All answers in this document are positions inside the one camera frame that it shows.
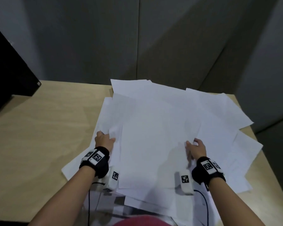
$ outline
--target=pink fabric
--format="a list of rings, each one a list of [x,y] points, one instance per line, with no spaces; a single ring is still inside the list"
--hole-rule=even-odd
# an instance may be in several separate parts
[[[114,226],[170,226],[153,216],[136,216],[116,223]]]

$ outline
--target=hand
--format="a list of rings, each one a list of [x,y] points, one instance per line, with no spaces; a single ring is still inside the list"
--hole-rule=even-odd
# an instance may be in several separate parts
[[[186,150],[189,150],[192,154],[192,158],[196,159],[197,161],[200,157],[206,156],[206,150],[201,140],[195,138],[194,142],[198,143],[198,146],[186,141]]]
[[[94,138],[95,147],[105,147],[109,152],[112,151],[115,138],[109,138],[109,134],[104,134],[101,131],[97,132],[97,136]]]

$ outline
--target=person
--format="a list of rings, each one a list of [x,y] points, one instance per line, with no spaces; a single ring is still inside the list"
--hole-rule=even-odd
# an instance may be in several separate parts
[[[197,145],[186,142],[186,149],[192,157],[198,160],[206,157],[205,145],[199,139],[194,139]],[[115,138],[109,134],[97,132],[95,147],[105,147],[112,151]],[[78,172],[41,208],[32,219],[29,226],[71,226],[74,224],[83,202],[95,177],[95,170],[82,166]],[[224,226],[264,226],[259,217],[238,197],[222,178],[212,178],[208,188]],[[168,225],[151,216],[139,216],[122,220],[115,226],[123,225]]]

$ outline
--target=wrist strap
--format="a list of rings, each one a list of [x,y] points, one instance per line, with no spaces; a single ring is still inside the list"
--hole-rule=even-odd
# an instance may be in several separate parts
[[[96,147],[82,158],[80,167],[89,166],[95,170],[95,177],[103,178],[109,171],[109,151],[105,147]]]
[[[197,165],[192,170],[192,178],[199,184],[203,182],[207,190],[212,178],[222,178],[226,181],[223,176],[223,171],[219,165],[215,161],[204,156],[197,160]]]

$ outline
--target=table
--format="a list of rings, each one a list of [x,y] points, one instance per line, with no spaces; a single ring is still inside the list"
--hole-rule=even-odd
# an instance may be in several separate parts
[[[113,95],[111,86],[41,82],[0,112],[0,220],[29,222],[66,183],[62,167],[89,146],[104,97]],[[239,196],[266,225],[283,225],[283,192],[262,151],[246,178],[253,190]]]

